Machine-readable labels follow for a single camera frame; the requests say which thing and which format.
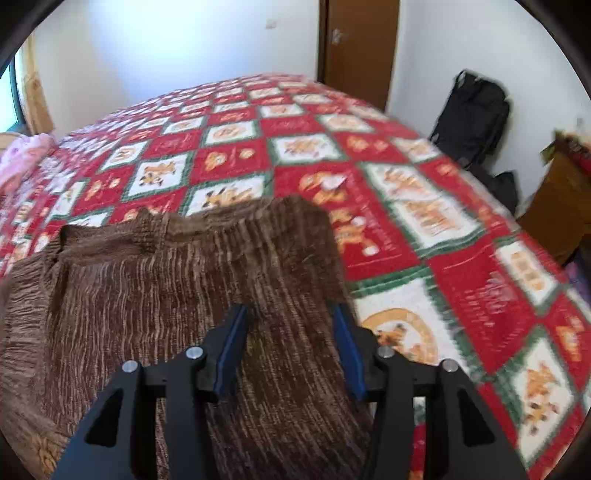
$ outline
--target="quilt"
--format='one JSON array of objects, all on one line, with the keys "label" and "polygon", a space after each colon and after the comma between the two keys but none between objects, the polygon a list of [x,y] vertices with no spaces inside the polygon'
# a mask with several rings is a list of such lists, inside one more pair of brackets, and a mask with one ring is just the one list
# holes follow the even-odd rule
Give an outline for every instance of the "quilt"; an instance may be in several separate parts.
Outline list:
[{"label": "quilt", "polygon": [[[412,360],[455,359],[544,478],[591,407],[589,306],[435,146],[305,77],[176,90],[72,132],[3,200],[0,275],[68,223],[289,194],[328,211],[361,325]],[[413,478],[424,419],[415,399]]]}]

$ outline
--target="black bag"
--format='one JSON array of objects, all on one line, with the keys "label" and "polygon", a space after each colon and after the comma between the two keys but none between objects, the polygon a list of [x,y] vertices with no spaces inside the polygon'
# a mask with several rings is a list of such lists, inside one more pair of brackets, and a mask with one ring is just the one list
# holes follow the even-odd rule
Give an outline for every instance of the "black bag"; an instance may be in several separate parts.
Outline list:
[{"label": "black bag", "polygon": [[500,85],[464,70],[456,77],[430,139],[514,214],[518,204],[514,173],[493,177],[481,167],[486,156],[495,152],[510,112]]}]

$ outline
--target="wooden furniture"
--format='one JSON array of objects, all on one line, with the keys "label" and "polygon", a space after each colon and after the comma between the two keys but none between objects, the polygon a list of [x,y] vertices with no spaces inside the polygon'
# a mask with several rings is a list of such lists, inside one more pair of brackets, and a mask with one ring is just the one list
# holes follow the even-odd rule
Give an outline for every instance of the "wooden furniture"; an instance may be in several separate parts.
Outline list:
[{"label": "wooden furniture", "polygon": [[568,155],[556,152],[534,200],[517,221],[564,264],[591,233],[591,179]]},{"label": "wooden furniture", "polygon": [[15,132],[0,133],[0,156],[18,137],[20,137],[20,134]]}]

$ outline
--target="pink pillow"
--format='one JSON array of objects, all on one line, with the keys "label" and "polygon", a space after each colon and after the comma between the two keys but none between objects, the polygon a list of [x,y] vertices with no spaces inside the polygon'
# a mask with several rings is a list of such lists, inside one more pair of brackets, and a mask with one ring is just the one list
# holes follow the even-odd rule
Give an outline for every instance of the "pink pillow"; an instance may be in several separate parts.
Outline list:
[{"label": "pink pillow", "polygon": [[0,159],[0,194],[14,192],[55,147],[55,139],[47,134],[22,136],[13,141]]}]

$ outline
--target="white wall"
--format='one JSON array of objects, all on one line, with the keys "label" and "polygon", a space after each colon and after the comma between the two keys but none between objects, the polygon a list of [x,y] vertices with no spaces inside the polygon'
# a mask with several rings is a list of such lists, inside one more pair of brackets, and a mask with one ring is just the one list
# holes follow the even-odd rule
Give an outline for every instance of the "white wall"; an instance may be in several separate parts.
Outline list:
[{"label": "white wall", "polygon": [[548,32],[515,0],[401,0],[387,112],[428,135],[453,78],[469,68],[497,79],[513,102],[493,171],[516,170],[523,197],[543,178],[554,128],[591,126],[591,100]]},{"label": "white wall", "polygon": [[316,77],[318,14],[319,0],[66,0],[36,30],[56,134],[177,88]]}]

